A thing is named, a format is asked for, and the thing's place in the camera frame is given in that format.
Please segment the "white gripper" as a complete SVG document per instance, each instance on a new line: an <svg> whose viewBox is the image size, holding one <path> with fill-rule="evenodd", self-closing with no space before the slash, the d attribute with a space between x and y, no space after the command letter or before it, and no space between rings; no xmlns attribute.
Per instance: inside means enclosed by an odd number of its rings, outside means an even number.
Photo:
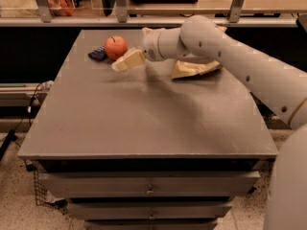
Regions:
<svg viewBox="0 0 307 230"><path fill-rule="evenodd" d="M164 57L159 50L159 38L164 31L164 28L151 29L144 27L142 29L143 37L141 42L143 52L136 48L129 49L112 63L112 69L116 72L128 70L143 65L146 59L150 61L163 61Z"/></svg>

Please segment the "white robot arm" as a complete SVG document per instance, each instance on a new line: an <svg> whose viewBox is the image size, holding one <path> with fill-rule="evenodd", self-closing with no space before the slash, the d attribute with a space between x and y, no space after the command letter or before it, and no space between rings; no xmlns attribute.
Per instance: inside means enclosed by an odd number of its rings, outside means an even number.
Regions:
<svg viewBox="0 0 307 230"><path fill-rule="evenodd" d="M140 48L119 57L116 71L146 60L218 61L294 132L272 169L264 230L307 230L306 73L226 35L210 19L194 15L179 28L145 28Z"/></svg>

